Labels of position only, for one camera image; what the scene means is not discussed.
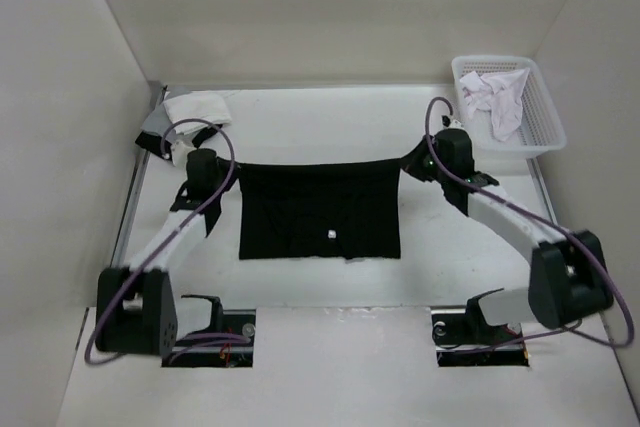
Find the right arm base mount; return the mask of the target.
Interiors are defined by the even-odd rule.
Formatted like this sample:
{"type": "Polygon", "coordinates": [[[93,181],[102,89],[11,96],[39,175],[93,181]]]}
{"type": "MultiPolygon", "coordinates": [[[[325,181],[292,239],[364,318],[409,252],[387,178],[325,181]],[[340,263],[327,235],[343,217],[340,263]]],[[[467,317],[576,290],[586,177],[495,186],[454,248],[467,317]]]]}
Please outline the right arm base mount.
{"type": "Polygon", "coordinates": [[[439,367],[528,367],[520,324],[489,325],[466,307],[431,310],[432,340],[439,367]]]}

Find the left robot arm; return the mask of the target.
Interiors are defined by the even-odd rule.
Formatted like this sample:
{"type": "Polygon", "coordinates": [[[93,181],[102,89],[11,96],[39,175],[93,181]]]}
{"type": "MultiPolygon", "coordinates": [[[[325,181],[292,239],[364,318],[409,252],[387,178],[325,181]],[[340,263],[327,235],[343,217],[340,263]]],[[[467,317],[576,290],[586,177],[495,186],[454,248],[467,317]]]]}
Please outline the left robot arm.
{"type": "Polygon", "coordinates": [[[221,216],[221,196],[235,181],[234,167],[211,149],[187,155],[186,180],[160,231],[127,264],[100,273],[88,350],[165,358],[186,335],[171,271],[211,234],[221,216]]]}

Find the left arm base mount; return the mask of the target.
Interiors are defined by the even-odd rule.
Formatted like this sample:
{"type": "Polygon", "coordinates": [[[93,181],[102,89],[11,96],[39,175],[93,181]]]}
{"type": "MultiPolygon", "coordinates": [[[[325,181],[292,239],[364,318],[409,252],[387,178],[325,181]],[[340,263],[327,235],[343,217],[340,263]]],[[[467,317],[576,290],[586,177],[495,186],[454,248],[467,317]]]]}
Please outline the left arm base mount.
{"type": "Polygon", "coordinates": [[[226,309],[219,297],[185,295],[177,304],[178,330],[163,368],[251,368],[255,309],[226,309]]]}

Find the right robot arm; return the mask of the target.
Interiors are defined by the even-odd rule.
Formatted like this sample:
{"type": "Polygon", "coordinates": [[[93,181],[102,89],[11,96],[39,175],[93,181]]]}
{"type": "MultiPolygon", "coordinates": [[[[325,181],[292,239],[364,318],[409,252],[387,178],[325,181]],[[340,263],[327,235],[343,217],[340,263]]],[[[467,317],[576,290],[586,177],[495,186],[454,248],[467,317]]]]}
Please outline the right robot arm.
{"type": "Polygon", "coordinates": [[[598,238],[578,232],[575,245],[543,219],[525,215],[494,177],[475,169],[465,131],[450,128],[423,137],[400,166],[421,182],[438,183],[450,205],[491,229],[529,264],[527,286],[469,300],[478,308],[463,320],[471,340],[487,342],[509,323],[536,321],[556,329],[612,307],[611,288],[593,265],[604,262],[598,238]]]}

